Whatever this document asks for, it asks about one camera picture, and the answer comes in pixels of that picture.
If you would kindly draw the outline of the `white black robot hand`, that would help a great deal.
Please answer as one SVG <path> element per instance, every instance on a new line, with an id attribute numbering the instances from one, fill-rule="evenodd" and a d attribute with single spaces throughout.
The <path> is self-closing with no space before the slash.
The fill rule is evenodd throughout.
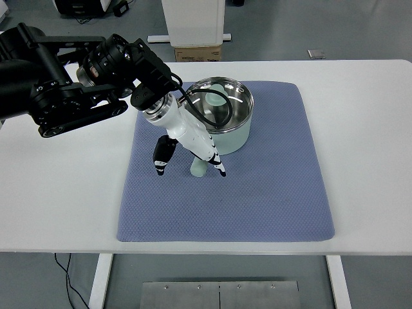
<path id="1" fill-rule="evenodd" d="M 181 144 L 198 159 L 213 165 L 223 177 L 226 176 L 214 140 L 205 125 L 185 108 L 179 107 L 174 95 L 164 96 L 143 111 L 143 116 L 152 125 L 167 131 L 166 135 L 158 139 L 153 153 L 153 163 L 159 176 L 164 174 L 177 144 Z"/>

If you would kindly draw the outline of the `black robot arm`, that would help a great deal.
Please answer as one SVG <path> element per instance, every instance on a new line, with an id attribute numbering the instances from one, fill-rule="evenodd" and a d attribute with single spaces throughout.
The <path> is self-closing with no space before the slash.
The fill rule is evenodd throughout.
<path id="1" fill-rule="evenodd" d="M 145 111 L 181 90 L 181 78 L 141 39 L 47 36 L 24 23 L 1 34 L 1 119 L 30 115 L 44 138 L 129 105 Z"/>

